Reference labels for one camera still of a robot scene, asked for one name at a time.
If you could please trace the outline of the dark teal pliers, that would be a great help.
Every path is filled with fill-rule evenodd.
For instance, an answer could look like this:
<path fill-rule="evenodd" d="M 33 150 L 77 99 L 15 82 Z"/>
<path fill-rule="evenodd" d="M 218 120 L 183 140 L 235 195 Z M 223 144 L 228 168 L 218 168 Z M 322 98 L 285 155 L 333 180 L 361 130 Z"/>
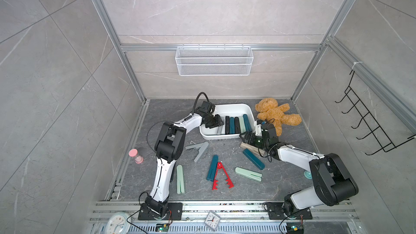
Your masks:
<path fill-rule="evenodd" d="M 243 119 L 244 119 L 244 124 L 245 124 L 245 130 L 247 132 L 252 132 L 252 128 L 251 128 L 251 124 L 250 124 L 250 120 L 247 114 L 243 115 Z"/>

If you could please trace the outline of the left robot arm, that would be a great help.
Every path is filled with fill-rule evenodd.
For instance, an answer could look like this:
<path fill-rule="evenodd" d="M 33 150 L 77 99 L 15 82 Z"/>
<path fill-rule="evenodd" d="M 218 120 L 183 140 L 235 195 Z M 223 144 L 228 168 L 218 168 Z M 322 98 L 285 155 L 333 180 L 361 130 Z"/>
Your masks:
<path fill-rule="evenodd" d="M 142 204 L 156 219 L 162 219 L 168 213 L 170 181 L 176 161 L 182 155 L 186 134 L 201 125 L 215 128 L 224 124 L 219 115 L 213 114 L 215 104 L 211 101 L 205 100 L 199 107 L 196 105 L 195 102 L 187 117 L 176 122 L 164 122 L 156 140 L 156 176 L 150 194 Z"/>

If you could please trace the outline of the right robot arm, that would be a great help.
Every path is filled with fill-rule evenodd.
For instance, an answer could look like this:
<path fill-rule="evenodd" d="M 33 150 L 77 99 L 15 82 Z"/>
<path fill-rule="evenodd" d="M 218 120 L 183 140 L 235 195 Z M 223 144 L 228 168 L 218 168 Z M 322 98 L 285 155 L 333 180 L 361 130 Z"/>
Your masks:
<path fill-rule="evenodd" d="M 261 157 L 293 164 L 311 175 L 312 187 L 285 196 L 282 210 L 286 217 L 294 218 L 301 210 L 314 206 L 334 206 L 358 194 L 358 185 L 338 155 L 323 155 L 281 142 L 271 123 L 256 128 L 259 135 L 249 130 L 239 134 L 242 143 L 254 147 Z"/>

